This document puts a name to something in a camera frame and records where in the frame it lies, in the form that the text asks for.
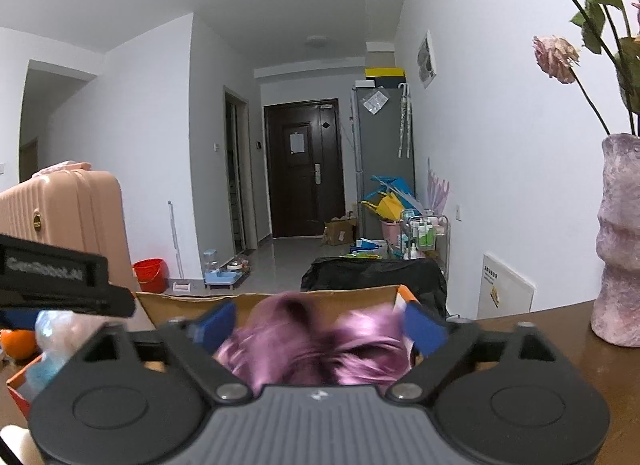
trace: white logo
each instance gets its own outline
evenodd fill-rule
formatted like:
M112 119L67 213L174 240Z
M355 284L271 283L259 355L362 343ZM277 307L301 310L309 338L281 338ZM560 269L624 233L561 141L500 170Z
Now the white logo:
M84 281L84 276L80 270L75 268L54 267L53 265L43 265L37 261L28 263L26 261L18 261L15 257L9 257L6 266L15 271L23 271L25 273L37 273L49 277L60 277L71 281Z
M322 389L318 389L315 393L312 393L310 396L315 401L323 401L325 398L329 396L329 393L327 393L326 391L323 391Z

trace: marble textured vase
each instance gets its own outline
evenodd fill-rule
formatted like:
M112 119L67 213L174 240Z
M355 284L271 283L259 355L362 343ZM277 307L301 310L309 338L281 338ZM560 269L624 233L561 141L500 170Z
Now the marble textured vase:
M596 248L605 269L591 329L611 344L640 348L640 137L610 135L602 148Z

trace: ceiling light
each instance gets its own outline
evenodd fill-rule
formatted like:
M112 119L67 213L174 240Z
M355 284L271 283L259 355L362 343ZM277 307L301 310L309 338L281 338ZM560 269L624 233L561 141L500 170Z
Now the ceiling light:
M306 38L305 45L310 48L324 48L329 43L327 36L309 36Z

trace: gray ribbed plate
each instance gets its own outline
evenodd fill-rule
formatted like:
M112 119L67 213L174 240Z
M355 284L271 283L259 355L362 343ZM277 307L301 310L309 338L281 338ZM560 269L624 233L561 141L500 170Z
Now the gray ribbed plate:
M266 387L217 410L167 465L473 465L442 440L426 413L372 386Z

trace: yellow bag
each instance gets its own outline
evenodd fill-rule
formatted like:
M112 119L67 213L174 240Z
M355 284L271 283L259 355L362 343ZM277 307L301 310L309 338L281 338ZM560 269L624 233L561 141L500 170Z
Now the yellow bag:
M361 203L365 207L371 209L382 219L398 221L400 219L402 211L404 210L404 206L402 205L401 201L398 200L398 197L392 192L390 192L389 194L380 192L380 194L382 194L383 198L377 205L364 200Z

